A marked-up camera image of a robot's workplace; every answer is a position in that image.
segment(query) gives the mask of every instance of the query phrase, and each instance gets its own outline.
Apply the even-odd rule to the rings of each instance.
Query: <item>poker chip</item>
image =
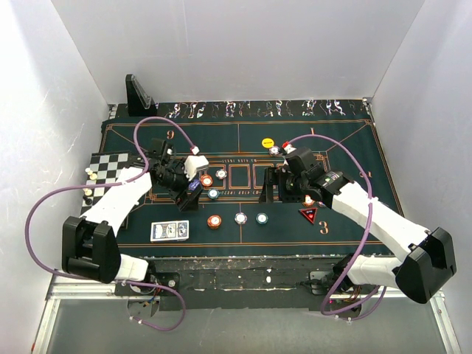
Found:
[[[257,221],[258,223],[267,223],[267,221],[268,221],[268,216],[267,216],[267,214],[264,214],[263,212],[257,214],[257,216],[256,216],[256,221]]]
[[[212,215],[206,221],[210,229],[217,229],[221,225],[221,217],[219,215]]]
[[[238,225],[244,225],[247,220],[248,220],[248,217],[243,212],[239,212],[235,216],[235,221]]]
[[[309,195],[305,196],[305,201],[302,202],[303,206],[308,208],[311,207],[313,204],[315,204],[315,201],[311,199]]]
[[[218,192],[217,190],[209,190],[208,191],[208,198],[210,199],[217,199],[218,197],[220,196],[220,192]]]
[[[228,173],[225,170],[216,171],[216,178],[225,179],[228,176]]]
[[[213,184],[213,178],[209,175],[203,175],[200,177],[200,182],[203,184],[204,187],[211,187]]]
[[[270,156],[277,156],[277,155],[280,155],[280,149],[278,146],[273,146],[271,148],[268,149],[268,154]]]

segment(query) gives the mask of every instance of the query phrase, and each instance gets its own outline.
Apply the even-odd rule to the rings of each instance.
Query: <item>red triangle marker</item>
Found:
[[[318,208],[309,208],[309,209],[300,209],[299,212],[314,225],[317,210]]]

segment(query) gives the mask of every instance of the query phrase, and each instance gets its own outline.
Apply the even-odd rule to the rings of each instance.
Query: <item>printed number 3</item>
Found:
[[[319,231],[320,231],[323,235],[326,235],[326,234],[330,231],[330,230],[328,229],[328,227],[327,227],[327,222],[326,222],[326,221],[320,221],[318,224],[322,227],[322,229],[319,230]]]

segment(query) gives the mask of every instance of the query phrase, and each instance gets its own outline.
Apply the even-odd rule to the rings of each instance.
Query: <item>white poker chip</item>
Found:
[[[278,147],[278,146],[275,146],[275,145],[274,145],[273,147],[270,147],[270,148],[268,149],[268,154],[269,154],[270,156],[277,156],[277,155],[279,155],[279,154],[280,154],[280,149],[279,149],[279,147]]]
[[[248,217],[243,212],[239,212],[235,216],[235,221],[238,225],[244,225],[247,220],[248,220]]]
[[[257,214],[256,221],[258,223],[267,223],[267,221],[268,221],[267,214],[264,214],[263,212],[261,212],[260,214]]]
[[[216,171],[216,178],[225,179],[228,176],[228,173],[225,170]]]

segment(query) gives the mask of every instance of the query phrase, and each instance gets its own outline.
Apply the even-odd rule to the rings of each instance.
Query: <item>orange poker chip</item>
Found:
[[[210,229],[217,229],[221,225],[221,218],[219,215],[212,215],[206,221]]]
[[[203,175],[200,177],[200,182],[204,187],[211,187],[213,184],[213,178],[210,175]]]

